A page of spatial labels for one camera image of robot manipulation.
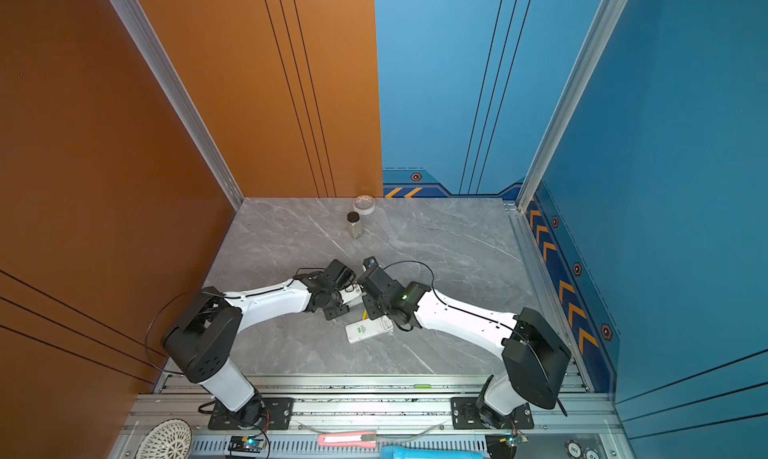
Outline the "white remote with display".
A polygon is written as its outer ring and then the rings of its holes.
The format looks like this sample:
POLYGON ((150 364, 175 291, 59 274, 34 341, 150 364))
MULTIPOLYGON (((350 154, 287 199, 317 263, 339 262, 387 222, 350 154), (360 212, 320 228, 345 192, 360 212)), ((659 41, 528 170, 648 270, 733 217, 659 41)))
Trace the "white remote with display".
POLYGON ((358 284, 348 286, 340 294, 343 305, 354 307, 362 303, 363 291, 358 284))

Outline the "white remote control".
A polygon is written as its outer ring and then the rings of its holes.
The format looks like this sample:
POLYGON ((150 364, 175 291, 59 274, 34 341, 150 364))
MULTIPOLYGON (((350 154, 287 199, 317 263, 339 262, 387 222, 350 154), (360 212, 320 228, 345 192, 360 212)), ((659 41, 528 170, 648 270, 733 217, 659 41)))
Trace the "white remote control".
POLYGON ((347 340, 350 344, 355 344, 381 334, 392 332, 393 322, 386 316, 375 320, 366 318, 345 327, 347 340))

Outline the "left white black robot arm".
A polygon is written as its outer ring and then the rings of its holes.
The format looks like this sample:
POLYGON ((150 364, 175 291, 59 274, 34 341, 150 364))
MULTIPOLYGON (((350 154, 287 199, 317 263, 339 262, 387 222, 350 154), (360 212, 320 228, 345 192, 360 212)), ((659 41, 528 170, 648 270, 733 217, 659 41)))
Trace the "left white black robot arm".
POLYGON ((339 260, 324 268, 300 268, 272 286, 222 292, 206 287, 165 332, 161 344, 181 373, 214 397, 214 404, 243 427, 266 415, 262 395, 230 358, 237 336, 269 320, 322 311, 328 320, 362 297, 355 272, 339 260))

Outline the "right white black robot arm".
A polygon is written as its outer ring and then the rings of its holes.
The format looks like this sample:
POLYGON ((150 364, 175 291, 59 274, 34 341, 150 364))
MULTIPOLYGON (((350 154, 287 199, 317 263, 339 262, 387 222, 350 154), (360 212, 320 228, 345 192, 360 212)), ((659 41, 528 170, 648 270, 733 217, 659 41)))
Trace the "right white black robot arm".
POLYGON ((502 429, 514 424, 513 412, 526 405, 553 410, 572 353, 537 310, 498 312, 438 292, 432 282, 404 286, 373 256, 363 260, 357 279, 372 319, 385 316, 403 332, 427 329, 478 346, 503 362, 505 373, 486 379, 474 408, 483 425, 502 429))

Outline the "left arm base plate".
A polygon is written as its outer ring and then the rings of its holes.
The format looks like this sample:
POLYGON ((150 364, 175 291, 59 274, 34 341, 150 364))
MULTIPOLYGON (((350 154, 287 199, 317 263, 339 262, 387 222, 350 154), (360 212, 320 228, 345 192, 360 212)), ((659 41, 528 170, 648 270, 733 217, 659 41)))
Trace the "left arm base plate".
POLYGON ((287 430, 293 415, 291 397, 254 397, 240 410, 233 412, 219 400, 213 402, 208 422, 209 430, 287 430))

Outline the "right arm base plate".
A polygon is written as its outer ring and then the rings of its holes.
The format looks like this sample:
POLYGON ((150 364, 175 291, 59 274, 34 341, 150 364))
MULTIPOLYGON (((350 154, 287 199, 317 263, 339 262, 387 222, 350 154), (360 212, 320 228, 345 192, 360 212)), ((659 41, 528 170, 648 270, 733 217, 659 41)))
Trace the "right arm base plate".
POLYGON ((535 427, 529 404, 502 415, 487 405, 480 405, 474 397, 450 399, 453 428, 457 430, 495 429, 532 430, 535 427))

